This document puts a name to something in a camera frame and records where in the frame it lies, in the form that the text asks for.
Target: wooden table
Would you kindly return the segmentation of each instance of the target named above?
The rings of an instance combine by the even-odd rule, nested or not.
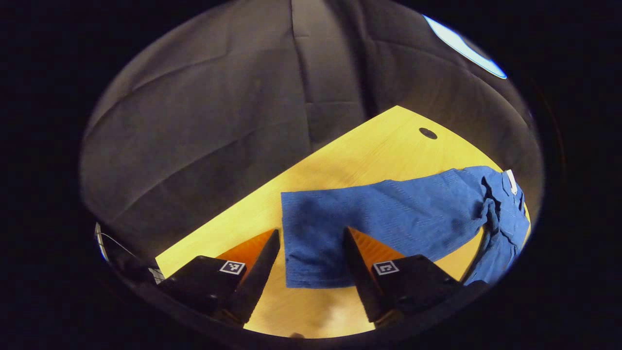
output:
[[[438,138],[424,136],[420,128],[433,131]],[[277,228],[281,232],[281,250],[245,328],[278,336],[296,332],[306,338],[369,331],[374,326],[367,320],[355,287],[285,287],[281,192],[360,186],[386,179],[404,181],[479,165],[502,171],[450,130],[395,106],[270,180],[156,260],[168,277],[197,255],[215,257],[261,232]],[[480,229],[474,239],[435,263],[460,279],[473,261],[481,237]]]

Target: white tag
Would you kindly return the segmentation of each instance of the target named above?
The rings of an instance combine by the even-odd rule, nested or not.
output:
[[[516,187],[516,180],[514,179],[514,174],[512,173],[512,169],[506,171],[509,178],[509,184],[512,186],[512,193],[516,194],[518,192],[518,187]]]

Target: yellow table surface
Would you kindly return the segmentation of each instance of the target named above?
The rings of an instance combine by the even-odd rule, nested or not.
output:
[[[419,128],[433,131],[438,138],[424,136]],[[276,228],[281,233],[281,249],[244,328],[278,336],[296,332],[306,338],[369,331],[374,326],[367,320],[355,287],[285,287],[281,192],[360,186],[387,179],[404,181],[481,165],[502,171],[487,155],[450,130],[395,106],[270,180],[167,249],[156,261],[168,277],[197,255],[215,257]],[[474,239],[435,263],[459,280],[473,261],[481,237],[480,229]]]

